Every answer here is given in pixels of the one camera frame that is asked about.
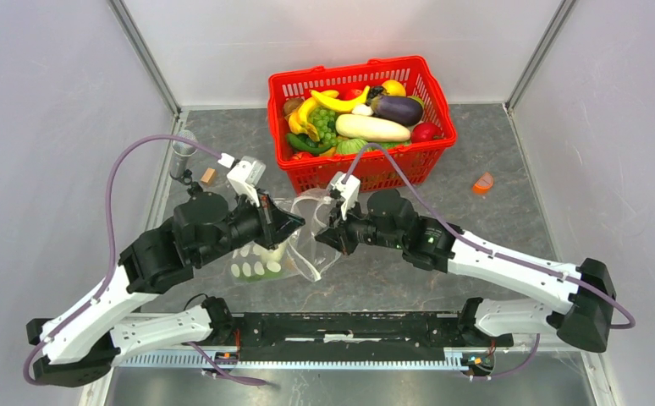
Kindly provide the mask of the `clear zip top bag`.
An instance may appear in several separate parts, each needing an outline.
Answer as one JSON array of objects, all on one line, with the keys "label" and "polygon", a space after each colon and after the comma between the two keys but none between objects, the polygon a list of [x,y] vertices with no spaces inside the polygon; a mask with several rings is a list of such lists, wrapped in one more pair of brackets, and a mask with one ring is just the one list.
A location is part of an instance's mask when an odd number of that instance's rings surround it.
[{"label": "clear zip top bag", "polygon": [[264,261],[283,262],[289,268],[287,277],[301,276],[312,283],[321,280],[322,274],[342,256],[337,250],[315,240],[317,233],[327,225],[333,199],[325,189],[309,189],[292,199],[276,199],[275,203],[281,209],[303,217],[305,226],[275,250],[266,250],[255,243],[235,250],[229,255],[225,269],[236,282],[247,283],[235,278],[230,266],[238,255],[259,255]]}]

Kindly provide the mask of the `purple eggplant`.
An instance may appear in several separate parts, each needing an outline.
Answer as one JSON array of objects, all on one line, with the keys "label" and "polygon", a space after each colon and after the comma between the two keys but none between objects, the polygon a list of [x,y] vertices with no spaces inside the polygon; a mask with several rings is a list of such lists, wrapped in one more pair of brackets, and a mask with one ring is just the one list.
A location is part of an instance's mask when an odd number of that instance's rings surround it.
[{"label": "purple eggplant", "polygon": [[394,121],[405,127],[418,124],[424,114],[423,106],[407,96],[379,95],[372,98],[370,107],[379,118]]}]

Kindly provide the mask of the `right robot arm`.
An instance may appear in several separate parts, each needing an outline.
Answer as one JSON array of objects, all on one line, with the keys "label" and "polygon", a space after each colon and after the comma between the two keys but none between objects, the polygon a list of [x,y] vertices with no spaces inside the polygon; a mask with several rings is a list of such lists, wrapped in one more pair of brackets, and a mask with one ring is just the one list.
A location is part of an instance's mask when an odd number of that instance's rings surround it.
[{"label": "right robot arm", "polygon": [[601,261],[559,263],[505,249],[418,214],[396,190],[376,192],[365,210],[337,204],[316,241],[344,255],[359,244],[400,250],[416,268],[474,277],[522,294],[504,301],[469,299],[457,323],[460,339],[469,345],[505,334],[554,333],[580,350],[607,349],[616,292]]}]

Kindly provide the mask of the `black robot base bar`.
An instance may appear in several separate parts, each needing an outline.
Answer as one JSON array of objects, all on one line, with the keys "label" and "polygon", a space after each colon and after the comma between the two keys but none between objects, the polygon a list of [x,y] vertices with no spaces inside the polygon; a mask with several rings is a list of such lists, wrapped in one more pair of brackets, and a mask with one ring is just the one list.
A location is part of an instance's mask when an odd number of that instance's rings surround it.
[{"label": "black robot base bar", "polygon": [[510,347],[455,313],[244,313],[220,325],[206,346],[235,346],[241,361],[437,361],[445,348]]}]

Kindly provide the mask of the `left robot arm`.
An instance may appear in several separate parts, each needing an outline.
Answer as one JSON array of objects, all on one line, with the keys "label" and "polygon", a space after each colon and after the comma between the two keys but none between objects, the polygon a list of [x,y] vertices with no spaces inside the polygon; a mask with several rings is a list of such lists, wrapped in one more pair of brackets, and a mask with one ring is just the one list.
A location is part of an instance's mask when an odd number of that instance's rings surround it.
[{"label": "left robot arm", "polygon": [[80,387],[137,354],[174,344],[234,343],[236,323],[221,298],[145,322],[125,317],[192,279],[195,270],[248,244],[276,249],[304,224],[303,217],[276,206],[266,193],[257,203],[240,196],[230,207],[221,195],[200,192],[176,206],[158,228],[142,233],[71,310],[28,322],[32,351],[24,364],[25,380]]}]

